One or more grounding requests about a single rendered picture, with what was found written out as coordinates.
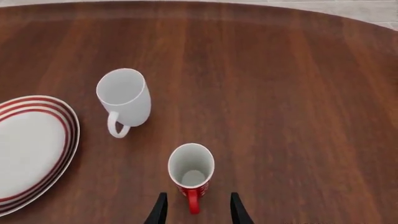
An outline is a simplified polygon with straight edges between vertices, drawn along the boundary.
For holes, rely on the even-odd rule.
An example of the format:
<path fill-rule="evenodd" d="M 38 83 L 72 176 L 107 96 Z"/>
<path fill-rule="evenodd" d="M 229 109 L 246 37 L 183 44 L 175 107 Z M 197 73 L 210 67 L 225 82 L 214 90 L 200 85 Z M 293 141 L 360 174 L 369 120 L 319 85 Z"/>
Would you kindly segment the red mug with white inside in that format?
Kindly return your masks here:
<path fill-rule="evenodd" d="M 206 194 L 214 171 L 212 153 L 199 143 L 181 145 L 170 155 L 169 177 L 187 198 L 191 214 L 199 214 L 199 200 Z"/>

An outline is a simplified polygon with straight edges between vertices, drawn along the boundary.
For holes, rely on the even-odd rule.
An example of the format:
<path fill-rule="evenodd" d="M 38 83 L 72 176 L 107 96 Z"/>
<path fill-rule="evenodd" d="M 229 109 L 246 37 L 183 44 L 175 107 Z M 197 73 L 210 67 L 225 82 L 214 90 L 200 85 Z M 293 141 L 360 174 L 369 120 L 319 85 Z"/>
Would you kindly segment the white plate with red rings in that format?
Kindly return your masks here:
<path fill-rule="evenodd" d="M 78 149 L 80 123 L 64 101 L 45 95 L 0 104 L 0 217 L 48 191 Z"/>

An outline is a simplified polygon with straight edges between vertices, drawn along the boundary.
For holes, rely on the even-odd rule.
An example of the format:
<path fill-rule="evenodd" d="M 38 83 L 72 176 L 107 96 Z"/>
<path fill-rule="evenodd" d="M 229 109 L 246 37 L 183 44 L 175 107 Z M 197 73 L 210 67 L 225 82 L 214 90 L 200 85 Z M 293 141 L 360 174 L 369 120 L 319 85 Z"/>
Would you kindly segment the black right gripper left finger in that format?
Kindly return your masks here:
<path fill-rule="evenodd" d="M 168 211 L 167 193 L 161 192 L 144 224 L 165 224 Z"/>

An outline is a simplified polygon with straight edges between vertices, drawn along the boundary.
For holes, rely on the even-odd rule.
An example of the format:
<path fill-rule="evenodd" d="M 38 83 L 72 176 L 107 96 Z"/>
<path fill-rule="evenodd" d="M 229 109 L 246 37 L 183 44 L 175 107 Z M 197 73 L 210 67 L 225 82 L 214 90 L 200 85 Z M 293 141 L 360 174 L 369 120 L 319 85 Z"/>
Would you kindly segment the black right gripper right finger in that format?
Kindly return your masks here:
<path fill-rule="evenodd" d="M 231 193 L 230 210 L 233 224 L 254 224 L 237 192 Z"/>

